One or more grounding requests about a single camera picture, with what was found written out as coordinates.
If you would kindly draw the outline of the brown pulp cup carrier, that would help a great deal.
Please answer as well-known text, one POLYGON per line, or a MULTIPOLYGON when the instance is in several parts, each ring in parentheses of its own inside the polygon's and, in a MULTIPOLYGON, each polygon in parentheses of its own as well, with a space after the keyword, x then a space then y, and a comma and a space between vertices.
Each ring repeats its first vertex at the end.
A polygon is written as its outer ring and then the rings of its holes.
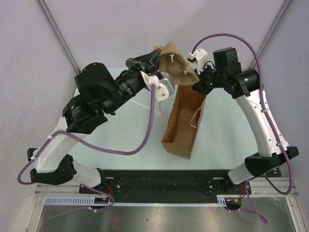
POLYGON ((174 84, 186 86, 199 82, 194 69, 185 61, 174 42, 170 42, 166 46, 156 46, 154 50, 156 49, 161 51, 159 70, 168 73, 174 84))

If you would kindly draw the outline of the brown paper bag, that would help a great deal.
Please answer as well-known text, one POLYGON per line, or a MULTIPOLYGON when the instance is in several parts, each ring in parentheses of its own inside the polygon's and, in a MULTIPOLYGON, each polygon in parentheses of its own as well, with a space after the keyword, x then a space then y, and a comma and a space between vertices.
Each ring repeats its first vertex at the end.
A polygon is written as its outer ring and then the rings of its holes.
POLYGON ((178 86, 161 143, 173 155, 190 159, 203 117, 206 96, 192 86, 178 86))

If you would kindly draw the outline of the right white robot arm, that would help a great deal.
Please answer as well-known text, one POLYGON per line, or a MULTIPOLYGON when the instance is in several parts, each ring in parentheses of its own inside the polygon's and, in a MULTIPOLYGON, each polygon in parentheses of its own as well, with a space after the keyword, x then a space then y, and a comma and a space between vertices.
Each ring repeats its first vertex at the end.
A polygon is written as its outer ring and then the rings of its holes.
POLYGON ((192 89, 208 95, 215 88, 222 88, 236 100, 244 112, 253 131, 258 152, 247 157, 245 161, 229 171, 228 179, 223 181, 223 189, 228 194, 234 194, 240 188, 240 183, 254 177, 260 177, 270 170, 298 156, 295 146, 289 146, 282 135, 280 141, 275 134, 280 133, 270 110, 263 110, 265 97, 260 97, 259 74, 254 69, 242 70, 235 48, 228 47, 213 52, 214 67, 209 65, 208 53, 197 49, 189 54, 188 60, 195 63, 195 72, 199 82, 192 89))

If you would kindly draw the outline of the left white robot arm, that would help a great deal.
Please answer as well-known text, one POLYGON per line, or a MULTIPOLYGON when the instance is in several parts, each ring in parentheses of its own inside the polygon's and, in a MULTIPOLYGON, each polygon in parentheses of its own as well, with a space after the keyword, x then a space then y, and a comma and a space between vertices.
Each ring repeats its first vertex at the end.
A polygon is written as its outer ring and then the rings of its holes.
POLYGON ((62 111, 54 131, 40 148, 28 150, 28 160, 34 168, 30 171, 33 183, 61 185, 75 182, 102 193, 107 180, 99 168, 79 164, 68 152, 77 142, 90 135, 107 122, 107 114, 116 110, 147 85, 142 73, 158 71, 161 49, 126 60, 127 69, 113 78, 103 63, 93 62, 75 76, 79 94, 73 97, 62 111))

